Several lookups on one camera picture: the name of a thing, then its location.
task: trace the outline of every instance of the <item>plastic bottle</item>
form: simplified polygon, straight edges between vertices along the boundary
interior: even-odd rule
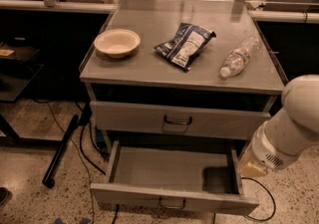
[[[244,40],[236,49],[232,50],[224,59],[219,74],[227,79],[240,74],[249,62],[254,58],[261,47],[256,37],[249,37]]]

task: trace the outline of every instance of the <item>bowl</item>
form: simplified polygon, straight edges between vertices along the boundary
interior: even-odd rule
[[[111,29],[94,41],[98,56],[120,59],[131,53],[141,42],[139,35],[127,29]]]

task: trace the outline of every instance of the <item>cabinet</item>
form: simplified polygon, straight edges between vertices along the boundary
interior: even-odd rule
[[[153,47],[173,37],[180,22],[217,35],[188,73]],[[99,202],[191,211],[249,214],[237,157],[284,86],[262,45],[237,78],[218,68],[245,36],[259,37],[242,3],[200,0],[122,0],[107,29],[126,28],[141,39],[122,60],[97,57],[81,67],[97,129],[112,146],[104,183],[92,184]]]

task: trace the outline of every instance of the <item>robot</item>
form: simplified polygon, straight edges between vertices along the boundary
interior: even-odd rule
[[[284,169],[307,148],[319,144],[319,75],[298,77],[281,95],[282,109],[264,122],[239,159],[245,177]]]

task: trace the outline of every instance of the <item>closed drawer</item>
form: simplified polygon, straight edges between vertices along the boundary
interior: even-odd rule
[[[98,129],[248,138],[270,118],[247,112],[127,103],[91,102]]]
[[[168,145],[115,141],[105,183],[91,185],[97,201],[238,215],[258,206],[243,193],[231,144],[167,140]]]

